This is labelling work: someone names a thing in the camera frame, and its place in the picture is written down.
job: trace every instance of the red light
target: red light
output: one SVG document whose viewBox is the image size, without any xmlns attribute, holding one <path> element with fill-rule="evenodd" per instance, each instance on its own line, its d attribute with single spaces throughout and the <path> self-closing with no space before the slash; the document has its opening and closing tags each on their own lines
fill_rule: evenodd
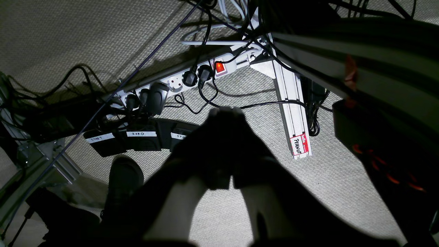
<svg viewBox="0 0 439 247">
<path fill-rule="evenodd" d="M 224 65 L 222 63 L 216 63 L 216 72 L 222 72 L 224 70 L 226 69 L 224 68 Z"/>
</svg>

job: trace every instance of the leg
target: leg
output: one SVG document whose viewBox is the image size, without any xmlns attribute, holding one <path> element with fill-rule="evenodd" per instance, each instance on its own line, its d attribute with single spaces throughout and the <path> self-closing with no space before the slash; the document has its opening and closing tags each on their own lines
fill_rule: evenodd
<svg viewBox="0 0 439 247">
<path fill-rule="evenodd" d="M 49 229 L 42 246 L 65 245 L 66 239 L 82 241 L 99 226 L 96 215 L 70 206 L 46 189 L 37 189 L 26 202 Z"/>
</svg>

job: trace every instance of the shoe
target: shoe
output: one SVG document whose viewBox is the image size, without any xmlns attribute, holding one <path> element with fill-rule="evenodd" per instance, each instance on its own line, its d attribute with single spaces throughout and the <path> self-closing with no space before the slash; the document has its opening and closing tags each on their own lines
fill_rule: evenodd
<svg viewBox="0 0 439 247">
<path fill-rule="evenodd" d="M 103 224 L 117 224 L 123 219 L 120 209 L 134 192 L 143 185 L 144 176 L 139 165 L 125 155 L 118 155 L 110 170 L 108 194 L 101 212 Z"/>
</svg>

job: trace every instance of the red sticker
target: red sticker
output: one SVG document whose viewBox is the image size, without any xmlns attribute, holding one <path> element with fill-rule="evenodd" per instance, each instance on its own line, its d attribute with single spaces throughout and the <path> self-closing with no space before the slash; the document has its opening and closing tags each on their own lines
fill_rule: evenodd
<svg viewBox="0 0 439 247">
<path fill-rule="evenodd" d="M 293 155 L 299 155 L 308 152 L 308 139 L 305 134 L 290 138 Z"/>
</svg>

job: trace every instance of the black shoe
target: black shoe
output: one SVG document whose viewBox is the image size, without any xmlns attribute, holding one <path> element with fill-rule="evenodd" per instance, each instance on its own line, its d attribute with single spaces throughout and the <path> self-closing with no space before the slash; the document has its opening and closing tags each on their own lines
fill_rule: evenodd
<svg viewBox="0 0 439 247">
<path fill-rule="evenodd" d="M 46 224 L 49 232 L 43 239 L 48 245 L 85 239 L 99 226 L 99 217 L 70 206 L 46 189 L 35 190 L 26 202 Z"/>
<path fill-rule="evenodd" d="M 114 224 L 122 220 L 121 206 L 143 185 L 143 172 L 139 165 L 125 155 L 118 155 L 110 170 L 108 195 L 104 211 L 101 213 L 104 224 Z"/>
</svg>

